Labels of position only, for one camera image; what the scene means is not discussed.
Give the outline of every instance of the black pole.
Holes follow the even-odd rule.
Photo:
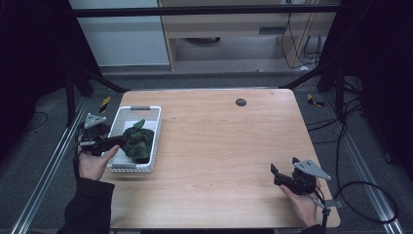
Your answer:
[[[85,67],[77,67],[78,70],[82,73],[84,73],[85,75],[87,75],[89,78],[94,79],[95,81],[99,82],[100,84],[106,86],[107,88],[117,92],[117,93],[125,93],[127,91],[130,91],[130,89],[125,89],[122,88],[120,86],[117,86],[115,84],[113,84],[112,82],[104,79],[102,76],[97,75],[91,71],[89,71],[87,68]]]
[[[67,104],[67,123],[66,127],[69,127],[75,118],[75,94],[73,89],[73,80],[70,68],[67,69],[65,75],[66,83],[66,104]]]
[[[313,70],[307,72],[306,74],[304,74],[303,76],[301,76],[300,78],[292,81],[289,84],[283,85],[283,86],[279,86],[279,89],[290,89],[293,90],[295,87],[303,84],[304,82],[312,79],[315,76],[319,76],[322,75],[327,69],[329,69],[330,65],[331,65],[331,61],[327,60],[326,62],[320,62],[319,66],[314,68]]]
[[[245,6],[201,6],[201,7],[159,7],[80,9],[49,12],[53,15],[75,18],[148,17],[182,15],[227,15],[227,14],[271,14],[271,13],[330,13],[351,8],[340,4],[303,5],[245,5]]]
[[[337,62],[337,78],[336,78],[336,114],[338,119],[344,123],[345,114],[344,109],[344,70],[340,60]]]

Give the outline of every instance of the green cloth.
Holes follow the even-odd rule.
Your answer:
[[[148,129],[142,129],[145,120],[135,123],[133,127],[125,130],[124,136],[127,137],[127,143],[122,146],[125,154],[132,158],[136,164],[149,163],[152,150],[154,132]]]

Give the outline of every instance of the black sleeve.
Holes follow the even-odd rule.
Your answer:
[[[322,229],[321,225],[317,224],[317,225],[304,229],[303,231],[300,232],[300,234],[325,234],[325,232]]]
[[[114,184],[79,178],[75,197],[66,206],[58,234],[102,234],[110,231]]]

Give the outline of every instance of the wooden table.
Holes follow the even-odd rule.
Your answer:
[[[124,105],[159,105],[163,124],[152,174],[103,176],[116,184],[112,228],[300,226],[270,172],[291,175],[292,157],[319,164],[292,91],[138,91]],[[339,223],[332,209],[327,225]]]

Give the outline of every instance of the wire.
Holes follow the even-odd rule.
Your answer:
[[[347,79],[344,79],[344,83],[348,87],[348,89],[350,90],[351,93],[356,94],[356,95],[361,94],[362,90],[358,86],[358,78],[356,79],[356,84],[353,84],[352,82],[350,82]]]
[[[334,119],[334,120],[332,120],[332,121],[330,121],[330,122],[328,122],[328,123],[326,123],[326,124],[323,124],[323,125],[321,125],[321,126],[319,126],[319,127],[310,129],[310,130],[308,130],[308,132],[312,132],[312,131],[315,131],[315,130],[320,130],[320,129],[325,128],[325,127],[327,127],[327,126],[329,126],[329,125],[331,125],[331,124],[334,124],[334,123],[337,122],[337,121],[338,121],[338,119]]]
[[[316,193],[317,197],[319,197],[319,199],[321,200],[322,204],[325,205],[324,193],[322,193],[321,188],[319,188],[317,185],[316,185],[316,188],[319,190],[319,191],[316,191],[316,190],[315,190],[315,193]]]
[[[363,217],[363,218],[365,218],[365,219],[367,219],[367,220],[369,220],[369,221],[372,221],[372,222],[375,222],[375,223],[379,223],[379,224],[391,223],[391,222],[395,221],[395,220],[397,219],[397,217],[398,217],[398,206],[397,206],[396,201],[392,198],[392,196],[390,195],[389,192],[387,192],[386,190],[384,190],[383,188],[379,187],[378,185],[376,185],[376,184],[374,184],[374,183],[370,183],[370,182],[366,182],[366,181],[352,181],[352,182],[346,183],[346,184],[343,185],[343,186],[341,186],[341,184],[340,184],[340,174],[339,174],[340,142],[341,142],[341,139],[342,139],[342,137],[344,136],[344,134],[345,134],[345,132],[346,132],[346,130],[347,130],[347,116],[348,116],[348,114],[349,114],[350,112],[353,112],[353,111],[355,111],[355,110],[357,110],[357,109],[360,108],[360,105],[356,105],[356,106],[354,106],[352,109],[347,110],[347,108],[350,106],[350,103],[352,103],[353,101],[356,101],[356,100],[358,100],[358,97],[352,99],[352,100],[349,101],[349,103],[346,105],[345,115],[344,115],[345,118],[344,118],[344,120],[343,120],[343,125],[342,125],[341,131],[340,131],[340,135],[339,135],[338,138],[337,138],[335,171],[336,171],[336,182],[337,182],[338,191],[337,191],[337,193],[333,196],[333,199],[335,200],[335,199],[337,199],[337,197],[338,197],[339,195],[341,195],[341,197],[343,198],[343,201],[346,203],[346,205],[347,205],[353,212],[355,212],[357,215],[359,215],[359,216],[361,216],[361,217]],[[346,187],[348,187],[348,186],[350,186],[350,185],[353,185],[353,184],[366,184],[366,185],[369,185],[369,186],[375,187],[376,189],[381,190],[381,191],[392,201],[392,203],[393,203],[393,205],[394,205],[394,209],[395,209],[395,211],[394,211],[394,216],[393,216],[392,218],[388,219],[388,220],[379,220],[379,219],[375,219],[375,218],[369,217],[369,216],[367,216],[366,214],[363,214],[363,213],[361,213],[360,211],[358,211],[356,208],[354,208],[353,205],[351,205],[351,203],[347,200],[346,196],[345,196],[344,193],[343,193],[343,190],[344,190]]]
[[[25,131],[27,131],[27,132],[39,129],[39,128],[42,127],[42,126],[48,121],[48,119],[49,119],[48,114],[46,114],[46,113],[43,112],[43,111],[36,111],[36,112],[34,112],[34,114],[43,114],[43,115],[45,116],[45,120],[43,120],[43,122],[42,122],[40,125],[36,126],[36,127],[33,127],[33,128],[31,128],[31,129],[25,129]]]
[[[304,44],[303,55],[307,59],[312,59],[313,60],[313,62],[312,62],[313,67],[316,68],[317,65],[319,65],[319,58],[321,56],[321,47],[322,47],[322,45],[321,45],[321,36],[318,36],[317,48],[316,48],[315,52],[306,52],[307,47],[308,47],[309,42],[310,42],[310,39],[311,39],[311,36],[309,36],[307,38],[306,43]]]
[[[324,142],[313,142],[313,144],[327,144],[327,143],[334,143],[337,142],[337,139],[331,141],[324,141]]]
[[[315,122],[315,123],[306,124],[306,126],[316,125],[316,124],[324,123],[324,122],[331,121],[331,120],[336,120],[336,118],[317,121],[317,122]]]
[[[285,35],[285,33],[286,33],[286,30],[289,29],[289,34],[290,34],[290,36],[291,36],[291,41],[292,41],[292,44],[293,44],[293,46],[294,46],[295,55],[297,56],[297,58],[298,58],[303,64],[301,64],[300,66],[291,66],[291,65],[287,62],[287,65],[288,65],[289,68],[299,68],[299,67],[301,67],[302,65],[309,65],[309,64],[311,64],[310,62],[302,61],[302,60],[300,59],[300,57],[298,56],[297,47],[296,47],[296,45],[295,45],[295,41],[294,41],[293,36],[292,36],[290,21],[291,21],[291,13],[288,13],[288,20],[287,20],[287,22],[286,22],[285,31],[284,31],[283,34],[282,34],[282,53],[283,53],[283,55],[284,55],[284,57],[285,57],[285,59],[286,59],[286,53],[285,53],[285,50],[283,49],[283,38],[284,38],[284,35]]]

